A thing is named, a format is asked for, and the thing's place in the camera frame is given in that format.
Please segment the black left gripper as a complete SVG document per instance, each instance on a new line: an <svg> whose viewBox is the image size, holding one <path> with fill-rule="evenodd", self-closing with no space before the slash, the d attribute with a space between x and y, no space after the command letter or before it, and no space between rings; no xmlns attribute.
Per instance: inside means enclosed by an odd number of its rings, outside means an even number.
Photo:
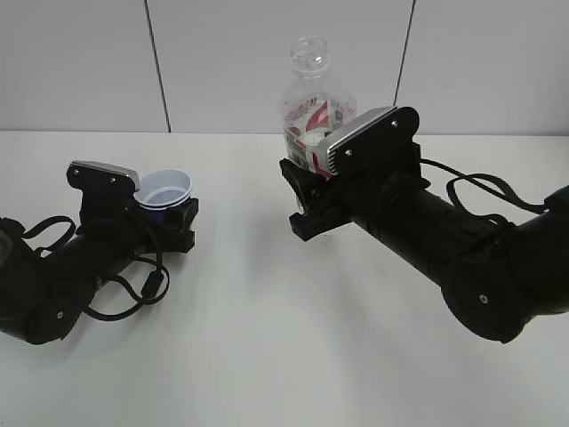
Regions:
<svg viewBox="0 0 569 427"><path fill-rule="evenodd" d="M145 213L135 202L114 218L91 220L79 227L77 282L96 285L121 272L137 256L188 253L195 245L191 229L199 200L191 197L166 210L163 222Z"/></svg>

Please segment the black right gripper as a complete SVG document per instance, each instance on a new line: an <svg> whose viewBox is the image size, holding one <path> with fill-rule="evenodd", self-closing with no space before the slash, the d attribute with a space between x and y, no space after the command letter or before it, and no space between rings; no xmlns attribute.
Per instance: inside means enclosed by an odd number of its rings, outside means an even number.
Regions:
<svg viewBox="0 0 569 427"><path fill-rule="evenodd" d="M379 227L371 223L378 221L399 198L429 186L421 176L420 159L420 146L412 142L399 165L329 179L289 159L280 160L281 174L297 197L301 212L289 217L293 233L308 242L336 236L351 222L366 231L377 231Z"/></svg>

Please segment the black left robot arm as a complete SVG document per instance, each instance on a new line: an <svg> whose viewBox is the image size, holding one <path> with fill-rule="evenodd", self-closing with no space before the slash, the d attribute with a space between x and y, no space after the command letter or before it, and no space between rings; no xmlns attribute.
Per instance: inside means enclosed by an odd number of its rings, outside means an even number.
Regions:
<svg viewBox="0 0 569 427"><path fill-rule="evenodd" d="M161 302L170 287L165 254L186 254L199 210L192 197L163 213L134 204L90 213L80 226L54 216L25 230L1 220L1 330L39 345L65 338L83 314L99 321L129 318ZM95 310L92 300L107 283L133 299L116 314Z"/></svg>

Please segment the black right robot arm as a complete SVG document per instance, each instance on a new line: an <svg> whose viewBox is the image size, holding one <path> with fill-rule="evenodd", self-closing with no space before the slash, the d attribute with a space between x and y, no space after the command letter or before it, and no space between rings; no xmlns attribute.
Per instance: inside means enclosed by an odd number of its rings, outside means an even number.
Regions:
<svg viewBox="0 0 569 427"><path fill-rule="evenodd" d="M455 193L432 194L416 143L390 150L368 167L330 179L284 159L281 174L299 197L293 232L310 240L355 223L440 288L470 332L507 343L538 316L568 311L568 191L515 224L476 215Z"/></svg>

